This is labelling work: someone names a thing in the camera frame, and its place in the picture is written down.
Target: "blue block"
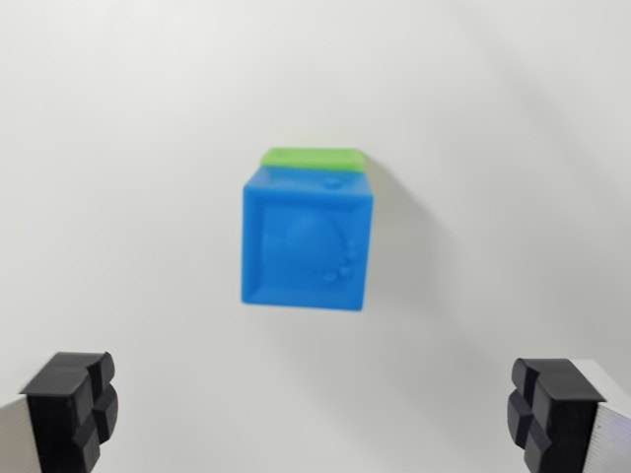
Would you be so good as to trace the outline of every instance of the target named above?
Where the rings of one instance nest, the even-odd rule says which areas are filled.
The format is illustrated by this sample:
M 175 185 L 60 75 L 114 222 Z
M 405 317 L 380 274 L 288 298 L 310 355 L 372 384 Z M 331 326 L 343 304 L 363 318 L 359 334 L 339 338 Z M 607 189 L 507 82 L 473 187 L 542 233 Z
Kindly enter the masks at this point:
M 372 213 L 363 172 L 261 167 L 244 188 L 243 301 L 361 309 Z

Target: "toy block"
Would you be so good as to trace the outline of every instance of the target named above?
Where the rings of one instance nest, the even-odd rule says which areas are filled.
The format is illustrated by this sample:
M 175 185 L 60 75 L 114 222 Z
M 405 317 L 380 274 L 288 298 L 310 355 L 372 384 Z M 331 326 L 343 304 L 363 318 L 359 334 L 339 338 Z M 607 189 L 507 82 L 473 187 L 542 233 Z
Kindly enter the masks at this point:
M 373 211 L 363 155 L 274 149 L 262 163 L 244 188 L 243 301 L 361 309 Z

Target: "white wall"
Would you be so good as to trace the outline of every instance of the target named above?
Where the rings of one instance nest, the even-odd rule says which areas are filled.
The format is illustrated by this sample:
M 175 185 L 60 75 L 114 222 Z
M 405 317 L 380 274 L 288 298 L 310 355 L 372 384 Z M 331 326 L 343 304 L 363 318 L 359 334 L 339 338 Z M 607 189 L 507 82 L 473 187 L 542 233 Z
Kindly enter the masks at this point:
M 103 473 L 526 471 L 514 358 L 631 390 L 630 15 L 0 0 L 0 380 L 111 351 Z M 363 312 L 239 301 L 241 188 L 289 145 L 371 157 Z

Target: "green top layer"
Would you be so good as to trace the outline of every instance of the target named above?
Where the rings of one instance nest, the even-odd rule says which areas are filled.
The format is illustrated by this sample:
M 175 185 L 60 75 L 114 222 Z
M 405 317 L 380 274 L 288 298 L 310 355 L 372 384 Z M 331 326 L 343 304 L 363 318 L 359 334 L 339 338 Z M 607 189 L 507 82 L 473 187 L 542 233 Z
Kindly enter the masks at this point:
M 325 148 L 272 148 L 260 160 L 262 166 L 353 170 L 364 172 L 366 158 L 361 151 Z

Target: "cube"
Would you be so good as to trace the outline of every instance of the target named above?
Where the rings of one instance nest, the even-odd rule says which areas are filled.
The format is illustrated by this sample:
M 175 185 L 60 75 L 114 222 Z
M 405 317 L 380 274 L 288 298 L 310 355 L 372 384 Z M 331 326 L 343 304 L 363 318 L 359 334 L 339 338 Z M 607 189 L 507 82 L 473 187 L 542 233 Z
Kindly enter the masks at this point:
M 245 303 L 362 308 L 373 212 L 363 162 L 355 150 L 265 155 L 244 188 Z

